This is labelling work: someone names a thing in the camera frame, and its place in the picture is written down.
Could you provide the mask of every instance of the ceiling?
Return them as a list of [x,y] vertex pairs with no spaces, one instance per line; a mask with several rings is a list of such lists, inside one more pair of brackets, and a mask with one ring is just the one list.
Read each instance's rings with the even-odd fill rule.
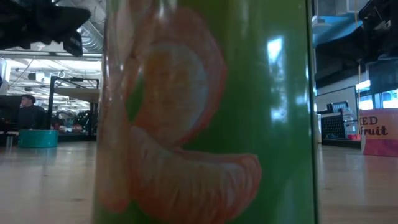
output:
[[[2,59],[7,61],[11,68],[9,76],[10,88],[8,95],[34,95],[41,106],[47,109],[50,93],[50,76],[60,78],[93,78],[101,79],[101,53],[103,50],[103,32],[106,18],[105,0],[61,0],[59,6],[82,7],[90,10],[91,18],[78,32],[82,35],[83,58],[71,56],[53,57],[54,53],[68,55],[62,44],[53,43],[44,45],[35,43],[30,50],[20,47],[2,51]],[[28,74],[43,75],[40,81],[29,80]],[[57,82],[58,88],[76,88],[75,85],[65,82]],[[95,88],[94,82],[80,82],[79,85],[86,88]],[[88,110],[89,103],[75,100],[67,96],[54,94],[53,110]]]

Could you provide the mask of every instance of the store shelf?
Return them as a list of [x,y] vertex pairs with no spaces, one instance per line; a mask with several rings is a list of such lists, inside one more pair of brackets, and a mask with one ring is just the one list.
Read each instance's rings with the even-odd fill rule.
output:
[[100,98],[100,89],[56,88],[55,93],[63,96],[69,96],[74,99],[87,101],[89,103],[98,103]]

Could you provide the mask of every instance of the black frame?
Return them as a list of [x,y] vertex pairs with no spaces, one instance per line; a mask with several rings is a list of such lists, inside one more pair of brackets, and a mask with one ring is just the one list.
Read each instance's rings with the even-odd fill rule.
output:
[[[56,76],[51,77],[50,81],[50,97],[49,97],[49,108],[47,110],[47,120],[46,120],[46,129],[51,129],[51,119],[52,119],[52,108],[54,104],[54,93],[55,93],[55,82],[62,81],[67,82],[72,85],[77,86],[78,88],[87,88],[85,86],[79,85],[75,82],[82,82],[82,81],[95,81],[96,82],[96,89],[100,88],[100,80],[97,78],[60,78]],[[90,113],[89,113],[89,130],[88,130],[88,137],[89,139],[95,139],[95,135],[93,135],[93,120],[98,119],[98,104],[97,103],[90,103]]]

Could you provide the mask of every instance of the teal tub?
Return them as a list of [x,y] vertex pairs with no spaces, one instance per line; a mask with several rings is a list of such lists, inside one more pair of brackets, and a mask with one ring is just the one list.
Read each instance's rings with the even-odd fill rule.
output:
[[53,130],[20,130],[18,147],[47,148],[58,145],[58,131]]

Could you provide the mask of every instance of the tangerine segment image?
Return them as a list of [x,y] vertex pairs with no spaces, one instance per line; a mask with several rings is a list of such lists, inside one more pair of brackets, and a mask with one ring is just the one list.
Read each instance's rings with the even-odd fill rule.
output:
[[98,206],[130,218],[125,223],[221,224],[239,217],[262,179],[257,156],[186,148],[212,125],[228,80],[206,22],[189,7],[162,1],[115,1],[110,10]]

